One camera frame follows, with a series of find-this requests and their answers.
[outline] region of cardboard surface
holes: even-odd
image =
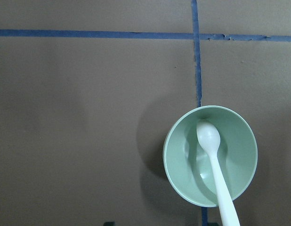
[[[192,33],[190,0],[0,1],[0,29]]]
[[[291,0],[198,0],[200,33],[291,35]]]

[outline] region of bowl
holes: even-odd
[[[202,119],[211,122],[220,133],[218,161],[232,200],[252,181],[258,149],[248,123],[222,106],[193,109],[170,129],[164,142],[163,164],[172,187],[192,204],[215,207],[218,201],[210,161],[196,134],[197,122]]]

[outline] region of spoon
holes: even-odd
[[[239,218],[218,162],[217,153],[221,141],[220,134],[214,125],[206,120],[201,120],[197,124],[197,137],[200,146],[210,159],[223,226],[240,226]]]

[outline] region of blue tape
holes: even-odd
[[[201,40],[235,40],[235,41],[281,41],[291,42],[291,36],[249,35],[249,34],[200,34]]]
[[[193,11],[193,38],[194,38],[194,57],[196,62],[196,93],[198,107],[201,106],[202,99],[202,79],[201,79],[201,56],[200,56],[200,35],[198,21],[198,6],[197,1],[192,0]]]
[[[114,38],[114,39],[181,39],[192,40],[191,33],[157,32],[104,32],[104,31],[60,31],[60,30],[11,30],[0,29],[4,37],[76,37],[76,38]]]
[[[208,225],[207,207],[201,207],[202,212],[202,226]]]
[[[105,32],[67,30],[14,30],[0,29],[1,37],[65,37],[65,38],[114,38],[114,39],[181,39],[193,40],[194,33],[167,32]],[[291,36],[248,34],[199,34],[200,40],[281,41],[291,42]]]

